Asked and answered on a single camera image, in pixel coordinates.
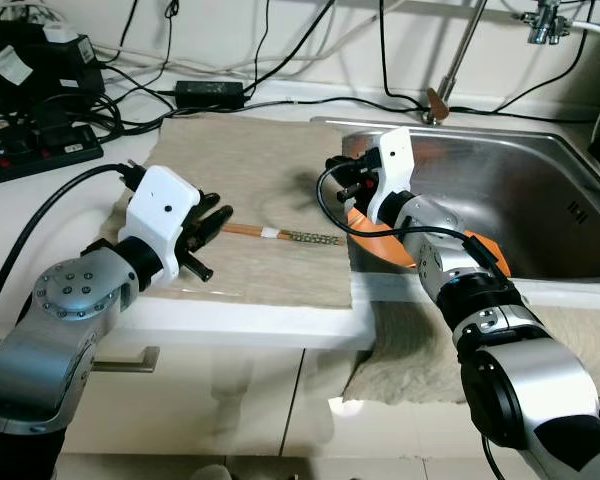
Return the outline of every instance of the black power brick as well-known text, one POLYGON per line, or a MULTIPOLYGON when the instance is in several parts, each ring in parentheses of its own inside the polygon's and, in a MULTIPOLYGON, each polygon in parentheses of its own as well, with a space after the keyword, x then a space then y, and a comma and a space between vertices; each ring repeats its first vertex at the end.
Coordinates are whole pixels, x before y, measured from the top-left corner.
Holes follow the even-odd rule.
POLYGON ((176 107, 218 107, 237 109, 244 107, 246 100, 242 82, 176 82, 174 91, 176 107))

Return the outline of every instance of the countertop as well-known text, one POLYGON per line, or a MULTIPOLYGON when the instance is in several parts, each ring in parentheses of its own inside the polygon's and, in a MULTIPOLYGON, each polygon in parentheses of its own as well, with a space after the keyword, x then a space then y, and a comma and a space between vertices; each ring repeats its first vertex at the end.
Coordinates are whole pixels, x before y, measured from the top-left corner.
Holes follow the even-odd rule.
MULTIPOLYGON (((117 86, 109 88, 114 95, 116 91, 122 91, 117 86)), ((316 90, 324 89, 333 91, 331 87, 316 87, 316 90)), ((293 98, 329 96, 323 93, 312 94, 309 86, 272 82, 261 89, 257 101, 291 95, 293 98)), ((123 115, 131 120, 145 120, 164 108, 144 95, 136 95, 125 102, 123 115)), ((240 115, 284 121, 309 121, 328 116, 420 123, 415 115, 393 114, 349 103, 285 105, 240 115)), ((553 133, 562 136, 580 153, 586 152, 591 128, 465 114, 452 114, 445 125, 553 133)), ((157 139, 158 132, 121 138, 104 145, 103 158, 0 184, 0 266, 24 224, 58 187, 96 165, 127 159, 143 163, 157 139)), ((27 242, 1 295, 0 331, 8 331, 14 324, 22 302, 40 272, 59 260, 77 256, 95 238, 123 190, 116 174, 100 175, 77 187, 44 217, 27 242)), ((375 335, 369 302, 429 301, 417 282, 417 276, 411 275, 353 273, 351 310, 169 300, 143 295, 121 315, 108 341, 133 345, 218 343, 366 349, 372 345, 375 335)), ((516 280, 516 285, 531 305, 595 306, 600 309, 600 285, 528 280, 516 280)))

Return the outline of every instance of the chopstick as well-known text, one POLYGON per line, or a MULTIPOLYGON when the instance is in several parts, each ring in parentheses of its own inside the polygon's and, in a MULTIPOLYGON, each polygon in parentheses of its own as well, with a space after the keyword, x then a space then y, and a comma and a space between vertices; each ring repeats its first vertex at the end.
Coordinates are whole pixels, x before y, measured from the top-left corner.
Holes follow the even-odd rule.
POLYGON ((250 235, 252 237, 277 238, 278 240, 290 240, 292 242, 316 243, 320 245, 344 245, 345 239, 334 235, 322 235, 320 233, 297 232, 295 230, 279 230, 270 227, 258 227, 255 225, 242 225, 239 223, 227 223, 222 231, 250 235))

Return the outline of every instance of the sink basin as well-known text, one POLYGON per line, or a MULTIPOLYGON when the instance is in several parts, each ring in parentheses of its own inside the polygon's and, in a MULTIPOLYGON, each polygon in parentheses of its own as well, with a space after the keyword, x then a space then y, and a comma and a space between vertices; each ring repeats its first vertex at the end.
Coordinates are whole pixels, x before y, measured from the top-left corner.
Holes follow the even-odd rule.
MULTIPOLYGON (((600 178, 559 136, 314 121, 341 128, 343 154, 353 157, 375 136, 410 126, 412 192, 430 195, 460 214, 468 230, 495 240, 513 277, 600 283, 600 178)), ((352 251, 354 270, 406 270, 357 246, 352 251)))

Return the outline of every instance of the beige towel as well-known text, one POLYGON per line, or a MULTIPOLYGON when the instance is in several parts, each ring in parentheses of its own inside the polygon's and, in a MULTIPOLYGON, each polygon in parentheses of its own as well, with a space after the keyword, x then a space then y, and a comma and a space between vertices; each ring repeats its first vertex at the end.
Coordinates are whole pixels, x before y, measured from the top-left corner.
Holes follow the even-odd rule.
MULTIPOLYGON (((233 223, 342 235, 319 210, 315 182, 341 135, 324 124, 274 122, 229 115, 167 120, 146 165, 165 165, 229 204, 233 223)), ((330 197, 333 188, 329 187, 330 197)), ((115 240, 128 195, 101 234, 115 240)), ((349 308, 347 247, 220 233, 196 256, 215 271, 201 282, 183 271, 149 295, 220 302, 349 308)))
MULTIPOLYGON (((345 390, 345 400, 464 402, 460 366, 442 314, 432 303, 373 304, 376 344, 345 390)), ((600 395, 600 310, 532 307, 582 361, 600 395)))

